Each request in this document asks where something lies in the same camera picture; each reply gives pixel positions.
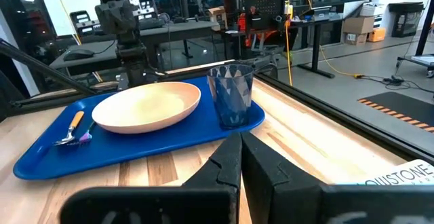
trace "desk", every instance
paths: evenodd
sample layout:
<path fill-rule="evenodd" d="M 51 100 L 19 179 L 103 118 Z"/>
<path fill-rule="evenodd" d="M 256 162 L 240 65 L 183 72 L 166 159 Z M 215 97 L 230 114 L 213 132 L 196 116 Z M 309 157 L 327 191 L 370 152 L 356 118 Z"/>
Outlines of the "desk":
<path fill-rule="evenodd" d="M 328 21 L 319 21 L 319 22 L 313 22 L 313 21 L 291 22 L 289 29 L 314 26 L 311 66 L 308 66 L 307 64 L 299 64 L 299 65 L 297 65 L 297 67 L 300 67 L 300 68 L 305 69 L 305 70 L 310 71 L 310 72 L 314 72 L 314 73 L 319 74 L 319 75 L 323 75 L 323 76 L 328 77 L 328 78 L 334 78 L 333 74 L 318 69 L 319 42 L 321 40 L 321 25 L 330 24 L 330 23 L 338 23 L 338 22 L 342 22 L 342 21 L 343 21 L 342 18 L 336 18 L 336 19 L 330 19 Z M 261 31 L 255 30 L 255 31 L 250 31 L 250 33 L 251 34 L 263 33 L 266 31 L 267 30 L 261 30 Z M 230 35 L 232 37 L 239 37 L 239 36 L 245 35 L 245 32 L 239 31 L 238 33 L 231 33 L 231 34 L 227 34 L 227 35 Z"/>
<path fill-rule="evenodd" d="M 158 44 L 169 41 L 207 37 L 214 33 L 212 28 L 215 26 L 218 26 L 217 22 L 190 21 L 187 23 L 170 24 L 161 28 L 143 30 L 140 31 L 140 36 L 143 44 L 146 46 L 150 64 L 153 67 L 158 67 L 158 58 L 156 53 Z M 94 52 L 101 52 L 110 44 L 112 44 L 112 42 L 113 40 L 86 43 L 81 46 L 74 45 L 65 53 L 57 57 L 57 59 L 51 63 L 50 67 L 53 69 L 66 69 L 70 75 L 91 73 L 93 71 L 101 71 L 120 67 L 121 63 L 119 60 L 117 60 L 115 53 L 116 45 L 113 45 L 107 51 L 101 54 L 96 54 L 92 58 L 70 61 L 63 60 L 65 54 L 70 50 L 87 49 Z"/>
<path fill-rule="evenodd" d="M 265 110 L 252 133 L 326 183 L 350 183 L 405 163 L 403 159 L 318 114 L 272 87 L 254 81 L 253 99 Z M 180 185 L 208 160 L 221 141 L 114 164 L 50 181 L 17 179 L 16 160 L 63 108 L 9 117 L 0 124 L 0 223 L 58 223 L 64 201 L 96 186 Z M 240 223 L 251 223 L 241 186 Z"/>

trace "cardboard box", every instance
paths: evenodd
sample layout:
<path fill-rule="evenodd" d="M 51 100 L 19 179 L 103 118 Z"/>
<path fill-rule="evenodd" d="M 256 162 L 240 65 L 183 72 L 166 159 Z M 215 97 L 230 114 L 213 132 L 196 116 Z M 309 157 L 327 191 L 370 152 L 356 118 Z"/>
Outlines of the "cardboard box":
<path fill-rule="evenodd" d="M 382 41 L 386 37 L 386 28 L 378 28 L 368 34 L 368 41 Z"/>
<path fill-rule="evenodd" d="M 223 6 L 213 7 L 208 10 L 211 13 L 210 20 L 220 24 L 220 30 L 228 29 L 228 22 L 226 19 L 226 12 Z"/>
<path fill-rule="evenodd" d="M 374 29 L 374 17 L 348 18 L 344 22 L 344 33 L 366 34 Z"/>
<path fill-rule="evenodd" d="M 367 33 L 356 34 L 356 33 L 345 33 L 345 43 L 351 45 L 361 45 L 366 43 Z"/>

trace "yellow cable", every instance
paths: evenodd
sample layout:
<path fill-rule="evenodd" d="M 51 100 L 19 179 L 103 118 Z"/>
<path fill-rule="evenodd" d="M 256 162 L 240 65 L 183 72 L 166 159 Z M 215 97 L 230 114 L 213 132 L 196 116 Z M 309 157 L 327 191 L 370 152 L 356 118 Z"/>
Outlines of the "yellow cable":
<path fill-rule="evenodd" d="M 66 10 L 66 8 L 65 8 L 65 5 L 63 4 L 63 1 L 62 1 L 62 0 L 59 0 L 59 1 L 60 1 L 60 4 L 62 5 L 63 11 L 65 12 L 66 16 L 68 17 L 69 23 L 70 23 L 71 26 L 73 27 L 75 37 L 77 38 L 77 40 L 78 40 L 78 42 L 79 42 L 79 45 L 81 45 L 81 40 L 80 40 L 80 37 L 79 37 L 79 36 L 77 35 L 77 33 L 75 32 L 75 27 L 74 27 L 73 21 L 71 20 L 71 18 L 69 18 L 69 14 L 68 14 L 68 12 L 67 12 L 67 10 Z"/>
<path fill-rule="evenodd" d="M 290 60 L 290 42 L 288 39 L 288 22 L 291 20 L 286 20 L 285 21 L 285 34 L 286 34 L 286 55 L 287 55 L 287 60 L 288 60 L 288 73 L 289 73 L 289 77 L 290 77 L 290 85 L 292 86 L 292 76 L 291 76 L 291 60 Z"/>
<path fill-rule="evenodd" d="M 311 0 L 307 0 L 308 2 L 309 2 L 309 7 L 310 7 L 310 9 L 312 9 L 312 3 L 311 3 Z M 360 77 L 360 76 L 363 76 L 363 74 L 357 74 L 357 73 L 345 73 L 345 72 L 342 72 L 342 71 L 338 71 L 337 69 L 335 69 L 329 62 L 328 62 L 328 60 L 327 60 L 327 58 L 326 58 L 326 55 L 324 54 L 324 51 L 323 51 L 323 47 L 320 45 L 319 46 L 319 49 L 321 50 L 321 53 L 322 53 L 322 55 L 323 55 L 323 58 L 324 58 L 324 61 L 328 64 L 328 66 L 330 67 L 330 68 L 332 68 L 332 70 L 334 70 L 336 73 L 338 73 L 338 74 L 341 74 L 341 75 L 348 75 L 348 76 L 351 76 L 351 77 L 354 77 L 354 78 L 358 78 L 358 77 Z"/>

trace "white box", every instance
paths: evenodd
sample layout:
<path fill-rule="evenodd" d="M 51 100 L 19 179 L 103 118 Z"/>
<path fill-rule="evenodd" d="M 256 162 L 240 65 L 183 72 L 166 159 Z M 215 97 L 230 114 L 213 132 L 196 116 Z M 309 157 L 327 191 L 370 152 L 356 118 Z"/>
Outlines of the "white box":
<path fill-rule="evenodd" d="M 360 16 L 377 16 L 384 14 L 386 7 L 379 3 L 364 3 L 360 11 Z"/>

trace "plate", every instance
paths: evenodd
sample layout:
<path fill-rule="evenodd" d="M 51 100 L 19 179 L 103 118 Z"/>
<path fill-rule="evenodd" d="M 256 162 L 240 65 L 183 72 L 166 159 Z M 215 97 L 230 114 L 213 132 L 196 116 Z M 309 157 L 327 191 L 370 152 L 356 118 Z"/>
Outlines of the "plate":
<path fill-rule="evenodd" d="M 200 89 L 189 83 L 152 83 L 106 98 L 92 111 L 92 119 L 110 132 L 152 132 L 190 115 L 200 98 Z"/>

